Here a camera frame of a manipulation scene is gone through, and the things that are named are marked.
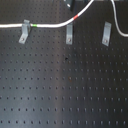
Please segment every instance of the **black table surface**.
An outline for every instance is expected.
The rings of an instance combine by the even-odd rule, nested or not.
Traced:
[[[60,23],[73,12],[60,0],[1,0],[0,24]],[[116,2],[120,29],[128,33],[128,2]],[[102,44],[112,23],[109,47]],[[0,29],[0,128],[128,128],[128,38],[115,27],[110,1],[94,2],[74,25]]]

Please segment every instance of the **mounting hardware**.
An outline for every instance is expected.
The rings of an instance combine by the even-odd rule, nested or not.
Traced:
[[[22,35],[20,37],[19,43],[25,44],[30,30],[31,30],[30,21],[24,20],[24,23],[22,24]]]
[[[109,46],[109,40],[110,40],[110,34],[111,34],[111,26],[112,25],[110,23],[105,22],[102,44],[104,44],[106,46]]]
[[[67,7],[68,7],[70,10],[73,9],[74,1],[75,1],[75,0],[64,0],[64,2],[66,3]]]
[[[67,25],[66,31],[66,44],[72,45],[73,42],[73,25],[72,23]]]

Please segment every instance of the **red marking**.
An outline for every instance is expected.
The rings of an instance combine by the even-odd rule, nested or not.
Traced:
[[[73,19],[75,20],[76,18],[78,18],[78,15],[74,16]]]

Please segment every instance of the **metal clamp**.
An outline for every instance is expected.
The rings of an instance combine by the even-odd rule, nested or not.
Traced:
[[[106,46],[109,46],[109,40],[110,40],[110,34],[111,34],[111,26],[112,25],[110,23],[105,22],[102,44],[104,44]]]
[[[29,20],[24,20],[24,23],[22,24],[22,35],[20,37],[19,43],[25,44],[28,34],[30,32],[31,25]]]
[[[66,31],[66,44],[72,45],[73,42],[73,25],[72,23],[67,25]]]

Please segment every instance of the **white cable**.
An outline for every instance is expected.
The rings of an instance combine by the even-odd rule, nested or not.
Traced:
[[[93,3],[93,1],[94,0],[91,0],[88,4],[87,4],[87,6],[84,8],[84,9],[82,9],[79,13],[78,13],[78,15],[76,15],[76,16],[80,16],[80,15],[82,15],[88,8],[89,8],[89,6]],[[66,26],[67,24],[69,24],[69,23],[71,23],[73,20],[75,20],[76,18],[71,18],[70,20],[68,20],[68,21],[66,21],[66,22],[64,22],[64,23],[60,23],[60,24],[37,24],[37,27],[41,27],[41,28],[59,28],[59,27],[63,27],[63,26]]]
[[[115,24],[116,24],[117,31],[119,32],[119,34],[120,34],[121,36],[128,37],[128,34],[125,34],[125,33],[123,33],[123,32],[120,31],[120,28],[119,28],[118,22],[117,22],[116,7],[115,7],[114,0],[111,0],[111,2],[112,2],[112,6],[113,6],[114,19],[115,19]]]
[[[67,24],[71,23],[73,20],[74,19],[71,18],[70,20],[60,24],[37,24],[37,27],[38,28],[59,28],[59,27],[66,26]]]
[[[0,28],[15,28],[15,27],[22,27],[22,24],[6,24],[6,25],[0,24]]]
[[[31,26],[32,27],[41,27],[41,28],[59,28],[59,27],[66,26],[67,24],[73,22],[73,20],[75,20],[77,17],[82,15],[90,7],[90,5],[93,3],[93,1],[94,0],[91,0],[83,10],[81,10],[75,17],[69,19],[66,22],[63,22],[63,23],[60,23],[60,24],[31,24]],[[115,24],[116,24],[117,31],[119,32],[119,34],[121,36],[128,37],[128,34],[125,34],[125,33],[121,32],[120,29],[119,29],[114,0],[111,0],[111,2],[112,2],[112,5],[113,5],[114,19],[115,19]],[[22,27],[22,24],[0,25],[0,28],[12,28],[12,27]]]

